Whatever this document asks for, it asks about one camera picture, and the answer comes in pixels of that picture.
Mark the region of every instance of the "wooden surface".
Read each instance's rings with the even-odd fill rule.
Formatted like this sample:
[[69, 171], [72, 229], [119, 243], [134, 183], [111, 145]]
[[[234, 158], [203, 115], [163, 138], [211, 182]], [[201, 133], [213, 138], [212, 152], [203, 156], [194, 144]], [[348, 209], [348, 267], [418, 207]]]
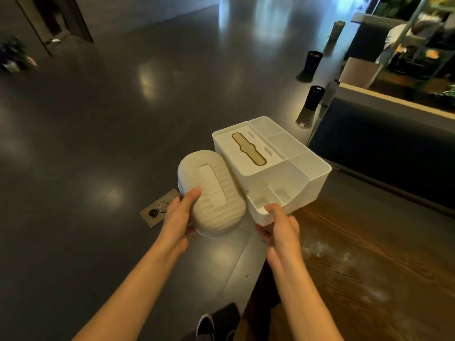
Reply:
[[[453, 340], [454, 220], [341, 173], [331, 178], [294, 215], [307, 268], [345, 340]], [[269, 340], [291, 339], [280, 305]]]

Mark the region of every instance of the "doorway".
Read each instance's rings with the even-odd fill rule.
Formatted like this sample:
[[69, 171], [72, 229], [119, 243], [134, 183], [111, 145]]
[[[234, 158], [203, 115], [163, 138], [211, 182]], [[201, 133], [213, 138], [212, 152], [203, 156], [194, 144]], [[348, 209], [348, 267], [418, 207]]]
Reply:
[[16, 0], [49, 55], [63, 41], [93, 42], [76, 0]]

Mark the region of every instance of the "black cylindrical bin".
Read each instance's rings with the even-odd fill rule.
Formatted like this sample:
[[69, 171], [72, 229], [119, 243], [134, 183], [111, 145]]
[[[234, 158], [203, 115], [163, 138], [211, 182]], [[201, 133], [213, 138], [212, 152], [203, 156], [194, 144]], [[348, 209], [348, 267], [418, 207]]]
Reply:
[[322, 96], [324, 95], [324, 92], [324, 87], [316, 85], [311, 86], [310, 91], [308, 92], [307, 100], [305, 101], [304, 108], [315, 111], [322, 99]]
[[305, 62], [304, 73], [314, 74], [316, 69], [318, 69], [319, 63], [324, 56], [323, 53], [319, 51], [308, 51], [307, 62]]

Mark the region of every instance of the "cardboard piece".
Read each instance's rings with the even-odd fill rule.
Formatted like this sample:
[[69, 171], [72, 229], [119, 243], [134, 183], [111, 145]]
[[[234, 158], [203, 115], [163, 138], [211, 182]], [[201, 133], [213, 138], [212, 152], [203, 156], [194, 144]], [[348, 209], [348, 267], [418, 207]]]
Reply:
[[158, 200], [153, 202], [151, 205], [145, 207], [139, 212], [141, 217], [149, 225], [150, 228], [155, 227], [166, 217], [166, 212], [168, 211], [168, 205], [172, 202], [173, 199], [179, 197], [180, 193], [172, 189], [167, 194], [161, 196]]

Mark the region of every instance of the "forearm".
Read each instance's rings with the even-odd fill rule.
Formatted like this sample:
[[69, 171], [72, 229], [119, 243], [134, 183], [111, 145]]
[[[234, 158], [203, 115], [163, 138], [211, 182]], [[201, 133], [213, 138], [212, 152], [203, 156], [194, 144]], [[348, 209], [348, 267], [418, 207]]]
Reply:
[[73, 341], [135, 340], [177, 258], [157, 241]]
[[303, 259], [272, 270], [295, 340], [342, 341]]

